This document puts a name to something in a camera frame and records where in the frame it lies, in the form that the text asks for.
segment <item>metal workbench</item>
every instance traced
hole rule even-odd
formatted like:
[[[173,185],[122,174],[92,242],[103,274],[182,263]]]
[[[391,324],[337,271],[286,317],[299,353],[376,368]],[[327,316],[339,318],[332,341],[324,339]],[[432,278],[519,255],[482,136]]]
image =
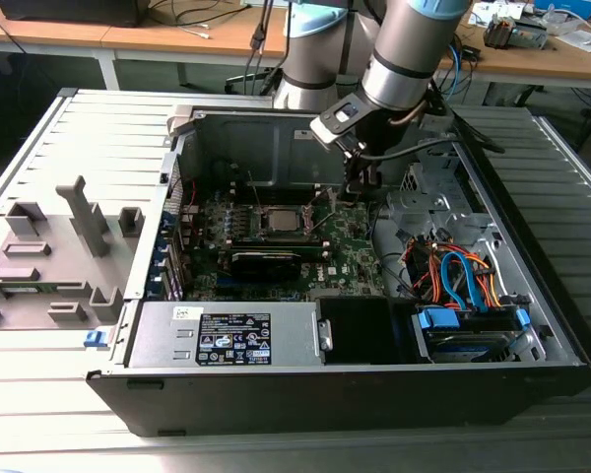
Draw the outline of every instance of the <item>metal workbench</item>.
[[[103,211],[113,214],[125,205],[146,211],[149,186],[157,182],[167,148],[166,115],[175,103],[201,104],[208,97],[216,98],[101,91],[57,98],[0,179],[0,209],[14,197],[38,192],[37,185],[51,186],[45,179],[52,167],[83,173],[90,197]],[[240,100],[241,106],[269,106],[265,100]],[[524,109],[457,111],[506,147],[492,163],[583,315],[590,316],[590,172],[545,120]],[[50,192],[35,197],[43,206],[65,205]],[[8,230],[1,212],[0,236]],[[535,406],[500,427],[137,438],[82,380],[87,367],[108,356],[86,351],[85,335],[85,330],[0,331],[0,468],[591,471],[591,388]],[[478,397],[490,395],[478,389]]]

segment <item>blue cable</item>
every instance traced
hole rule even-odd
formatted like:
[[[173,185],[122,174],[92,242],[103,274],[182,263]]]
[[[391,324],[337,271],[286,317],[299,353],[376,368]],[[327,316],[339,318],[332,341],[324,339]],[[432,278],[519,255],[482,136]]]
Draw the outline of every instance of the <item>blue cable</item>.
[[[456,301],[462,310],[466,310],[466,304],[464,300],[460,298],[460,296],[453,291],[451,288],[451,284],[449,283],[449,272],[448,272],[448,263],[449,260],[453,257],[459,258],[462,262],[462,267],[464,268],[464,272],[466,273],[466,286],[469,288],[469,295],[471,296],[471,303],[480,311],[486,312],[488,308],[484,304],[484,300],[482,299],[482,295],[477,290],[475,286],[475,276],[473,274],[473,266],[471,262],[466,259],[462,253],[458,251],[452,251],[450,253],[446,253],[442,258],[442,265],[440,266],[440,275],[442,276],[442,286],[444,287],[444,291],[446,291],[454,301]]]
[[[457,89],[457,81],[460,78],[460,69],[461,69],[460,57],[457,55],[457,51],[455,50],[455,48],[453,47],[452,44],[449,44],[449,49],[451,49],[451,52],[453,53],[453,57],[455,58],[455,78],[453,79],[453,86],[451,87],[451,90],[449,91],[448,96],[446,96],[447,101],[453,96],[455,89]]]

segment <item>motherboard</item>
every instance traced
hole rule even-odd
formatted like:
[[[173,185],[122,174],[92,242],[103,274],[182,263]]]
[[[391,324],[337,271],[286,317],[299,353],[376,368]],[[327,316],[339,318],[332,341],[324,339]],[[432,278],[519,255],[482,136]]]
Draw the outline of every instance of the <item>motherboard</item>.
[[[215,195],[192,210],[189,301],[315,301],[382,295],[365,203],[332,189],[304,203],[236,203]]]

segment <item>wooden table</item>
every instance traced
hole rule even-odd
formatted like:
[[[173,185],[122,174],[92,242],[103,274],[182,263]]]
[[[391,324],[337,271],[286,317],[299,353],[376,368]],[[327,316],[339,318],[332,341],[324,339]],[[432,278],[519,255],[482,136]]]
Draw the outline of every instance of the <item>wooden table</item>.
[[[177,12],[185,8],[209,6],[207,0],[176,0]],[[201,21],[239,7],[238,3],[218,4],[206,12],[196,12],[186,21]],[[169,7],[163,6],[156,18],[165,23],[172,21]],[[55,54],[93,57],[98,60],[105,84],[118,90],[114,68],[116,59],[164,61],[176,63],[207,63],[243,65],[249,54],[249,39],[260,18],[260,9],[252,8],[233,16],[210,22],[204,39],[179,28],[159,25],[145,20],[136,29],[114,28],[100,25],[80,25],[47,22],[10,22],[0,11],[0,23],[23,46],[34,54]],[[474,72],[474,83],[510,83],[547,85],[591,89],[591,53],[569,46],[554,37],[544,50],[511,48],[497,50],[484,46],[484,29],[469,27],[465,18],[457,32],[465,44],[482,51],[480,63]],[[285,51],[283,36],[285,10],[274,10],[262,64],[278,63]],[[0,51],[18,52],[0,30]],[[451,61],[444,58],[438,75],[450,68]]]
[[[175,8],[200,8],[214,4],[207,0],[176,0]],[[220,13],[240,8],[238,3],[218,4],[209,11],[188,15],[188,22],[203,21]],[[285,9],[272,12],[261,65],[274,66],[285,51]],[[167,7],[154,12],[157,19],[172,23]],[[190,34],[180,28],[159,25],[145,19],[139,28],[114,28],[102,25],[55,22],[9,21],[0,10],[0,24],[28,53],[93,57],[98,61],[105,85],[119,90],[114,67],[116,59],[176,63],[244,65],[249,56],[249,40],[260,19],[260,8],[250,8],[235,15],[209,22],[210,29],[191,29],[208,33],[210,39]],[[0,51],[21,52],[0,29]]]

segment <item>power supply label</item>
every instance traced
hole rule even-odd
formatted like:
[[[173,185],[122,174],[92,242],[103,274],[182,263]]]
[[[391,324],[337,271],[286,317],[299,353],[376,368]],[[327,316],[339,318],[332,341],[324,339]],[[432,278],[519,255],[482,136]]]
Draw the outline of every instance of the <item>power supply label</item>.
[[[203,313],[195,351],[197,364],[271,365],[271,330],[269,313]]]

